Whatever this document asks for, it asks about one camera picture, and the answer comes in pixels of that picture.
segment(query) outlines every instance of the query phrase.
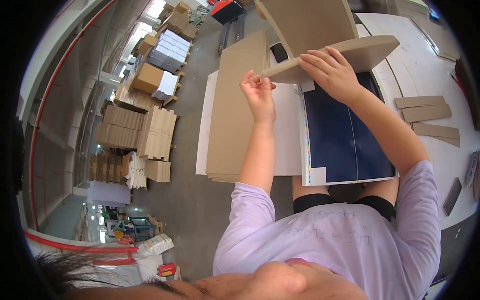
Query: gray floor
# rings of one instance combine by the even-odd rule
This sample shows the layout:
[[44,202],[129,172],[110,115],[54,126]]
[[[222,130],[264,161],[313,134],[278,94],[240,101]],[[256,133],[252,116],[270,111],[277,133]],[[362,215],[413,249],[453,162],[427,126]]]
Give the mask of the gray floor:
[[[265,29],[269,43],[278,42],[268,21],[261,20],[256,14],[255,6],[248,5],[246,9],[245,36]],[[171,254],[181,266],[184,279],[191,282],[212,275],[216,246],[228,226],[230,195],[234,188],[234,184],[212,182],[207,176],[195,175],[205,87],[208,75],[218,70],[220,57],[217,48],[221,33],[222,25],[210,16],[200,26],[193,41],[192,54],[187,59],[188,65],[184,68],[186,75],[181,81],[182,88],[177,92],[179,100],[168,107],[181,116],[173,135],[177,148],[170,154],[170,183],[149,180],[150,191],[135,190],[133,203],[128,209],[131,216],[150,213],[163,222],[164,232],[175,245]],[[234,39],[234,30],[230,33],[229,45]],[[271,198],[277,220],[293,212],[291,189],[291,177],[275,177]],[[341,195],[345,188],[333,187],[331,193],[335,191]]]

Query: smartphone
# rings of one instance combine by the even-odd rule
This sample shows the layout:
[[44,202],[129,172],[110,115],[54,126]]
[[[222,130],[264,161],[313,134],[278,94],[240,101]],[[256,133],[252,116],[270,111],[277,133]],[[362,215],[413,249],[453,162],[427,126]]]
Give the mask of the smartphone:
[[444,211],[447,214],[447,216],[449,216],[450,213],[452,213],[453,207],[455,206],[456,200],[458,199],[458,196],[460,195],[461,191],[462,191],[462,183],[460,182],[460,179],[457,177],[452,186],[452,189],[450,190],[450,193],[448,194],[447,201],[445,201],[444,203]]
[[282,44],[277,43],[271,46],[270,50],[273,52],[273,56],[278,63],[288,59],[287,52],[285,51],[285,48],[283,48]]

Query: red and black machine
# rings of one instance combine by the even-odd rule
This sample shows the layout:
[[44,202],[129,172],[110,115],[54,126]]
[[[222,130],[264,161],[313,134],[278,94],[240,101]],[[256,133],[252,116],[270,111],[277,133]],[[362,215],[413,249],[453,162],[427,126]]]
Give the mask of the red and black machine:
[[243,5],[236,0],[222,0],[213,7],[210,15],[223,25],[222,37],[218,45],[219,55],[222,54],[223,49],[227,47],[228,32],[231,24],[236,22],[235,42],[243,39],[245,13],[246,10]]

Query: curved cardboard piece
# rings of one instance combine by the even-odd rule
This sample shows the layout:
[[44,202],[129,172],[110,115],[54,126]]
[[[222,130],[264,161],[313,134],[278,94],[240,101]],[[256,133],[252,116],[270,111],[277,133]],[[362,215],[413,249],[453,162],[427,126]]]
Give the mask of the curved cardboard piece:
[[[365,36],[331,45],[342,53],[355,73],[369,72],[400,45],[394,36]],[[325,47],[319,51],[327,53]],[[312,80],[299,65],[300,57],[285,61],[262,72],[262,78],[269,77],[274,83],[302,84]]]
[[358,38],[347,0],[255,0],[289,58]]

